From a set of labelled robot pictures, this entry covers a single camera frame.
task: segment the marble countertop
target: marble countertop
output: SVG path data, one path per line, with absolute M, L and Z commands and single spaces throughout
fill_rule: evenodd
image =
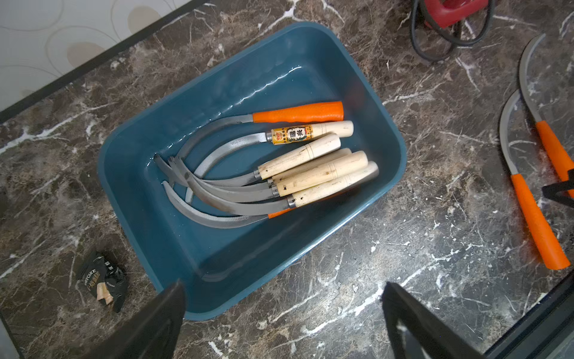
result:
M 498 145 L 528 41 L 546 32 L 530 92 L 574 154 L 574 4 L 504 1 L 488 36 L 428 66 L 412 50 L 409 4 L 375 0 L 213 1 L 0 126 L 0 309 L 27 357 L 78 357 L 156 294 L 96 175 L 121 123 L 248 45 L 291 24 L 329 27 L 405 138 L 402 180 L 299 262 L 223 315 L 184 321 L 176 358 L 392 358 L 378 303 L 401 283 L 484 351 L 563 278 L 540 262 Z M 476 33 L 473 16 L 465 34 Z M 423 46 L 438 43 L 419 29 Z M 564 250 L 574 211 L 541 197 L 556 182 L 518 106 L 511 151 Z M 94 247 L 130 278 L 120 314 L 79 287 Z

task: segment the plastic tub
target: plastic tub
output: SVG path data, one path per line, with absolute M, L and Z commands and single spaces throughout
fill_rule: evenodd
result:
M 152 161 L 173 156 L 187 135 L 211 119 L 313 102 L 343 101 L 355 124 L 342 147 L 363 150 L 379 176 L 344 195 L 238 229 L 198 225 L 168 201 L 166 179 Z M 202 141 L 186 164 L 195 168 L 219 145 L 283 124 L 246 124 Z M 259 144 L 219 163 L 206 178 L 252 171 L 300 144 Z M 194 79 L 118 127 L 98 160 L 102 186 L 126 236 L 158 291 L 180 279 L 186 319 L 213 318 L 245 298 L 321 243 L 401 178 L 405 143 L 389 114 L 344 46 L 313 23 L 286 27 Z M 182 186 L 176 191 L 183 196 Z M 221 214 L 195 198 L 193 205 Z

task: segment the power cord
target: power cord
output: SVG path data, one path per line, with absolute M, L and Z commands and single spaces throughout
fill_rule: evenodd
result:
M 433 30 L 435 30 L 443 39 L 445 39 L 449 43 L 451 43 L 451 47 L 443 55 L 439 55 L 439 56 L 429 55 L 429 54 L 425 53 L 418 44 L 417 38 L 414 34 L 414 30 L 415 30 L 416 24 L 417 24 L 417 14 L 418 14 L 419 4 L 421 7 L 421 11 L 422 11 L 422 15 L 424 17 L 424 20 L 426 22 L 428 22 L 429 25 L 433 28 Z M 411 44 L 413 44 L 414 51 L 423 59 L 425 59 L 431 63 L 434 63 L 434 62 L 438 62 L 438 61 L 442 61 L 442 60 L 446 59 L 448 56 L 451 55 L 451 53 L 458 46 L 472 46 L 472 45 L 476 44 L 477 42 L 482 40 L 484 38 L 484 36 L 486 36 L 486 33 L 488 32 L 488 29 L 490 28 L 490 25 L 492 23 L 492 18 L 494 17 L 494 7 L 495 6 L 496 6 L 495 0 L 488 0 L 486 19 L 484 21 L 484 25 L 482 26 L 482 30 L 480 31 L 480 33 L 475 38 L 470 39 L 470 40 L 462 40 L 460 37 L 462 34 L 464 19 L 460 20 L 459 22 L 457 22 L 455 24 L 454 36 L 453 36 L 453 34 L 446 32 L 436 23 L 436 21 L 429 14 L 424 0 L 422 0 L 422 2 L 420 0 L 412 0 L 412 10 L 410 13 L 410 42 L 411 42 Z

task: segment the black frame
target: black frame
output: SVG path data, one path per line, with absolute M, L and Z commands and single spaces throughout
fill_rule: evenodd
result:
M 422 349 L 436 359 L 485 359 L 398 283 L 387 282 L 381 301 L 396 359 L 423 358 Z
M 568 171 L 568 180 L 544 186 L 542 188 L 542 194 L 548 199 L 574 208 L 574 199 L 568 194 L 563 194 L 563 192 L 570 190 L 574 190 L 574 168 Z
M 6 122 L 8 119 L 16 116 L 20 112 L 24 111 L 28 107 L 32 106 L 36 102 L 50 96 L 57 90 L 61 89 L 62 87 L 66 86 L 70 82 L 75 81 L 76 79 L 82 77 L 83 75 L 87 74 L 88 72 L 92 71 L 94 68 L 100 66 L 101 64 L 105 63 L 106 61 L 110 60 L 112 57 L 116 56 L 120 52 L 132 47 L 133 45 L 137 44 L 138 42 L 146 39 L 154 32 L 160 30 L 165 25 L 169 24 L 173 20 L 192 12 L 195 8 L 199 7 L 206 3 L 205 0 L 190 0 L 185 5 L 180 6 L 179 8 L 175 9 L 171 13 L 167 14 L 166 16 L 162 17 L 158 21 L 150 24 L 149 26 L 141 29 L 136 34 L 128 37 L 125 40 L 120 41 L 119 43 L 115 44 L 108 50 L 105 50 L 101 54 L 97 55 L 93 59 L 83 63 L 82 65 L 76 67 L 72 71 L 68 72 L 67 74 L 62 75 L 58 79 L 50 82 L 46 86 L 42 87 L 41 89 L 35 91 L 34 93 L 26 96 L 25 98 L 21 99 L 20 101 L 10 105 L 9 107 L 5 108 L 4 110 L 0 111 L 0 123 Z
M 486 352 L 488 359 L 546 359 L 574 333 L 574 271 Z

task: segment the wallpaper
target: wallpaper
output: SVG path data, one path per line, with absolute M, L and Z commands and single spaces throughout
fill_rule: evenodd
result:
M 0 111 L 188 0 L 0 0 Z

